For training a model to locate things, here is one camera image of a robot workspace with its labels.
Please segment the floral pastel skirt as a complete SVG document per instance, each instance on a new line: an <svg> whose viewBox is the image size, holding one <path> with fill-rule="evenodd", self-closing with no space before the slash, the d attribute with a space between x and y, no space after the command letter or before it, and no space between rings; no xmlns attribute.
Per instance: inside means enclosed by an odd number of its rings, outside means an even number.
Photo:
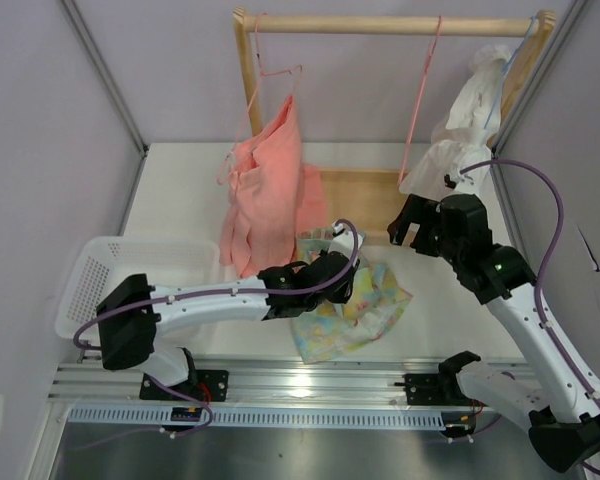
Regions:
<svg viewBox="0 0 600 480"><path fill-rule="evenodd" d="M362 348L389 332L412 295L385 262L359 255L353 291L345 304L324 302L291 320L291 334L306 364L329 361Z"/></svg>

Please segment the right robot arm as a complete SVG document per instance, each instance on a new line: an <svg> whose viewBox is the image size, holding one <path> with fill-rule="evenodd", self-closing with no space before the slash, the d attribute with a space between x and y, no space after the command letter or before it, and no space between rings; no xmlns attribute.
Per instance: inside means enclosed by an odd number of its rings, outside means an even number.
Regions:
<svg viewBox="0 0 600 480"><path fill-rule="evenodd" d="M448 403L464 398L494 409L523 430L541 460L564 473L600 452L600 380L575 351L551 310L538 279L513 247L493 240L487 210L476 195L440 201L411 194L387 228L403 243L444 259L459 283L504 326L539 383L531 389L464 351L438 366L436 389Z"/></svg>

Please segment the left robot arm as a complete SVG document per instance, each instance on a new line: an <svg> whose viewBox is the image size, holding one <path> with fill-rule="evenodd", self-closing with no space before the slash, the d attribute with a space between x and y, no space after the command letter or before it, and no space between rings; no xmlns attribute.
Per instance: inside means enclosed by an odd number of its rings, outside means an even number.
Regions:
<svg viewBox="0 0 600 480"><path fill-rule="evenodd" d="M131 275L96 309L103 366L138 369L172 398L187 399L197 387L193 359L168 336L223 321L299 317L325 302L344 304L358 265L340 252L321 252L311 263L292 262L242 280L190 289L154 286L144 274Z"/></svg>

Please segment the pink wire hanger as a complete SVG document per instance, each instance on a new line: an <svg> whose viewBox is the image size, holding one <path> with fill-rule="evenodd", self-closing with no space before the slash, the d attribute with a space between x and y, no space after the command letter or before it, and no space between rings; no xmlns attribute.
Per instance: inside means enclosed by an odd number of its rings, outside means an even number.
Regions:
<svg viewBox="0 0 600 480"><path fill-rule="evenodd" d="M441 36L442 23L443 23L443 17L439 16L434 38L431 40L431 42L428 46L428 49L427 49L426 56L425 56L425 60L424 60L424 64L423 64L423 68L422 68L422 72L421 72L421 77L420 77L420 81L419 81L419 85L418 85L418 91L417 91L416 99L414 101L412 114L411 114L411 118L410 118L410 123L409 123L409 128L408 128L406 139L405 139L405 149L404 149L401 168L399 171L398 181L397 181L398 186L400 186L402 184L402 182L406 176L406 168L407 168L407 164L408 164L410 148L412 145L415 127L417 124L417 120L418 120L418 116L419 116L419 112L420 112L420 108L421 108L421 102L422 102L422 99L424 96L424 90L426 87L430 66L431 66L432 59L433 59L433 56L435 54L435 51L436 51L436 48L437 48L437 45L439 42L439 38Z"/></svg>

